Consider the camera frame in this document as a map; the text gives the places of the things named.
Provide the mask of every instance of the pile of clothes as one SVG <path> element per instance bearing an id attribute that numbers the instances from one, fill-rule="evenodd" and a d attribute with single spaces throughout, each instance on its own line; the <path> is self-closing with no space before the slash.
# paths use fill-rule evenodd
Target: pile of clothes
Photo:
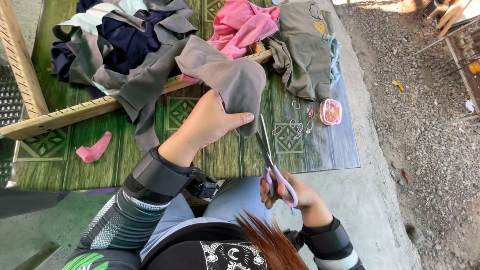
<path id="1" fill-rule="evenodd" d="M 195 36 L 191 15 L 185 0 L 80 0 L 76 14 L 53 28 L 59 41 L 51 49 L 51 72 L 61 82 L 86 85 L 92 98 L 118 100 L 137 124 L 134 135 L 142 153 L 159 144 L 155 103 L 172 74 L 181 72 L 186 80 L 201 80 L 218 91 L 228 113 L 258 116 L 265 73 L 242 57 L 260 40 L 272 49 L 273 68 L 288 91 L 310 100 L 330 97 L 340 77 L 340 44 L 329 13 L 314 1 L 261 8 L 227 0 L 208 41 Z M 240 134 L 254 135 L 256 119 Z"/>

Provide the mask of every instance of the person's left hand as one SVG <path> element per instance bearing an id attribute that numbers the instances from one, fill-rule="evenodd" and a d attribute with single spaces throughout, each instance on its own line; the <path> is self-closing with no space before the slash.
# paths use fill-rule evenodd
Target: person's left hand
<path id="1" fill-rule="evenodd" d="M 160 146 L 158 152 L 170 162 L 188 167 L 198 150 L 253 119 L 250 112 L 226 113 L 221 96 L 212 89 L 202 96 L 180 129 Z"/>

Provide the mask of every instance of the concrete floor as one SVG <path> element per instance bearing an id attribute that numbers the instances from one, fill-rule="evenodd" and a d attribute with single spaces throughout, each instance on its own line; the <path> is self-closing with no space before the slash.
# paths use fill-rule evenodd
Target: concrete floor
<path id="1" fill-rule="evenodd" d="M 13 1 L 30 49 L 40 2 Z M 298 177 L 317 190 L 331 212 L 342 221 L 368 269 L 420 270 L 420 258 L 405 233 L 395 183 L 378 144 L 370 117 L 370 97 L 350 37 L 335 15 L 330 1 L 318 2 L 322 9 L 334 15 L 337 39 L 343 46 L 342 68 L 362 168 L 306 173 Z M 71 193 L 55 209 L 0 220 L 0 269 L 14 269 L 48 242 L 58 243 L 64 248 L 42 269 L 61 269 L 84 229 L 109 197 Z M 290 209 L 281 203 L 274 207 L 274 218 L 282 228 L 301 228 L 300 216 L 292 216 Z M 316 269 L 309 251 L 304 248 L 300 253 L 310 269 Z"/>

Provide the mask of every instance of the hand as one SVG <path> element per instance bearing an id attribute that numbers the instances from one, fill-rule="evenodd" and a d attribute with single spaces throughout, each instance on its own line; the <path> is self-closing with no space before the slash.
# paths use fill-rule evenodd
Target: hand
<path id="1" fill-rule="evenodd" d="M 312 207 L 317 203 L 317 201 L 320 200 L 320 196 L 311 187 L 307 186 L 304 182 L 297 179 L 291 173 L 280 173 L 285 178 L 285 180 L 290 183 L 290 185 L 293 187 L 293 190 L 295 190 L 295 192 L 297 193 L 298 204 L 295 207 L 296 209 L 302 210 Z M 270 171 L 270 177 L 272 178 L 273 185 L 275 186 L 275 193 L 273 197 L 270 197 L 270 185 L 265 179 L 261 179 L 260 196 L 262 198 L 262 202 L 265 203 L 265 207 L 267 207 L 267 209 L 271 209 L 273 207 L 273 204 L 278 199 L 282 199 L 283 197 L 286 200 L 293 201 L 293 198 L 290 192 L 288 192 L 285 185 L 278 185 L 276 177 L 272 171 Z"/>
<path id="2" fill-rule="evenodd" d="M 320 227 L 332 223 L 333 216 L 320 196 L 304 182 L 297 179 L 289 172 L 280 172 L 285 180 L 290 183 L 293 190 L 297 193 L 298 204 L 295 207 L 301 211 L 303 224 L 307 227 Z M 270 172 L 270 177 L 275 185 L 275 193 L 270 197 L 270 186 L 265 179 L 261 179 L 260 196 L 267 209 L 272 208 L 273 204 L 280 198 L 292 201 L 293 198 L 284 184 L 277 184 L 276 177 Z"/>
<path id="3" fill-rule="evenodd" d="M 221 96 L 212 89 L 202 96 L 180 129 L 159 147 L 158 153 L 170 162 L 188 167 L 198 150 L 253 119 L 250 112 L 225 113 Z"/>

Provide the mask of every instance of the scissors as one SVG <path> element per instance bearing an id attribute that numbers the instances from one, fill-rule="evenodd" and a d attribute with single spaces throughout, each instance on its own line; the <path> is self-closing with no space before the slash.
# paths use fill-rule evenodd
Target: scissors
<path id="1" fill-rule="evenodd" d="M 270 171 L 273 171 L 273 174 L 276 177 L 277 183 L 284 184 L 285 187 L 287 188 L 288 192 L 292 195 L 293 201 L 289 201 L 285 198 L 282 198 L 283 201 L 290 207 L 295 207 L 298 204 L 298 198 L 297 198 L 297 193 L 295 190 L 293 190 L 293 187 L 290 185 L 289 182 L 285 180 L 285 178 L 282 176 L 276 165 L 273 164 L 272 162 L 272 156 L 270 152 L 270 144 L 268 143 L 268 135 L 266 132 L 265 128 L 265 121 L 264 121 L 264 116 L 260 114 L 260 120 L 262 123 L 261 130 L 262 130 L 262 136 L 260 137 L 260 133 L 257 131 L 255 134 L 255 137 L 257 138 L 258 144 L 260 145 L 260 150 L 262 151 L 262 155 L 265 159 L 265 166 L 264 166 L 264 172 L 262 174 L 262 177 L 260 179 L 265 179 L 270 186 L 270 197 L 273 197 L 275 191 L 274 191 L 274 185 L 272 183 L 272 178 L 270 177 Z"/>

